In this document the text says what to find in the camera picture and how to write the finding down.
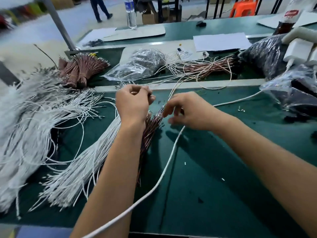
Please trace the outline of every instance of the person's left hand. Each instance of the person's left hand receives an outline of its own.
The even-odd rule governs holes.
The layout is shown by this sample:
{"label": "person's left hand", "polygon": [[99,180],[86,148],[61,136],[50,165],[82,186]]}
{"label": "person's left hand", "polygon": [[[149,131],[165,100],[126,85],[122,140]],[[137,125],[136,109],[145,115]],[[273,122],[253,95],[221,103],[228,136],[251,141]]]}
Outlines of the person's left hand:
{"label": "person's left hand", "polygon": [[116,106],[121,118],[121,125],[144,124],[155,96],[148,86],[125,85],[116,93]]}

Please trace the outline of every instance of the forearm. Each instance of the forearm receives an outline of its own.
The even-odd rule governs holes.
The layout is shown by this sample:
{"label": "forearm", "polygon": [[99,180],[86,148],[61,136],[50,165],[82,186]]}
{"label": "forearm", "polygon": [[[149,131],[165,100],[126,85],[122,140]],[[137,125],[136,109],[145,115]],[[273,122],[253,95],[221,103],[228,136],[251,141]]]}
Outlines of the forearm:
{"label": "forearm", "polygon": [[218,135],[256,173],[311,237],[317,237],[317,168],[247,127],[228,119]]}
{"label": "forearm", "polygon": [[[133,204],[143,128],[141,123],[121,125],[71,238],[87,235]],[[125,216],[96,237],[128,237],[130,217]]]}

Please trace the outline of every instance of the orange plastic stool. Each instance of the orange plastic stool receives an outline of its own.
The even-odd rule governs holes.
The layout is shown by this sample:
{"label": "orange plastic stool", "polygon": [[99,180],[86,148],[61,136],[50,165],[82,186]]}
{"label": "orange plastic stool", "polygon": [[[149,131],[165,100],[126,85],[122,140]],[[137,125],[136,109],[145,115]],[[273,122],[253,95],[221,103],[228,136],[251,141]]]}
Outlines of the orange plastic stool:
{"label": "orange plastic stool", "polygon": [[238,1],[233,5],[229,17],[254,16],[256,12],[257,2],[253,0]]}

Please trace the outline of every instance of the bottle label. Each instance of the bottle label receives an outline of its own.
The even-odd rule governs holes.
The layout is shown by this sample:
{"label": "bottle label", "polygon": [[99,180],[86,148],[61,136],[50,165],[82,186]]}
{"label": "bottle label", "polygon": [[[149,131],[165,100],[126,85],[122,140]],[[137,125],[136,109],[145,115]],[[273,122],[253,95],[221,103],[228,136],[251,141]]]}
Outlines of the bottle label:
{"label": "bottle label", "polygon": [[299,18],[299,10],[289,10],[282,17],[281,22],[295,23]]}
{"label": "bottle label", "polygon": [[133,11],[134,10],[134,4],[133,4],[133,1],[130,1],[130,2],[125,2],[125,9],[127,11]]}

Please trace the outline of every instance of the blue bottle label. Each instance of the blue bottle label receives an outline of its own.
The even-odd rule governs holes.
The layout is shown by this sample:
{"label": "blue bottle label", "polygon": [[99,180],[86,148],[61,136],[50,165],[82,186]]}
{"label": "blue bottle label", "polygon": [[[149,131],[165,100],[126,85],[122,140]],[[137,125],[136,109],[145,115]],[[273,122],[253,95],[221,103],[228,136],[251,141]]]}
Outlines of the blue bottle label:
{"label": "blue bottle label", "polygon": [[134,9],[133,1],[131,1],[131,2],[125,2],[124,4],[125,4],[125,9],[126,9],[127,11],[133,11],[133,9]]}

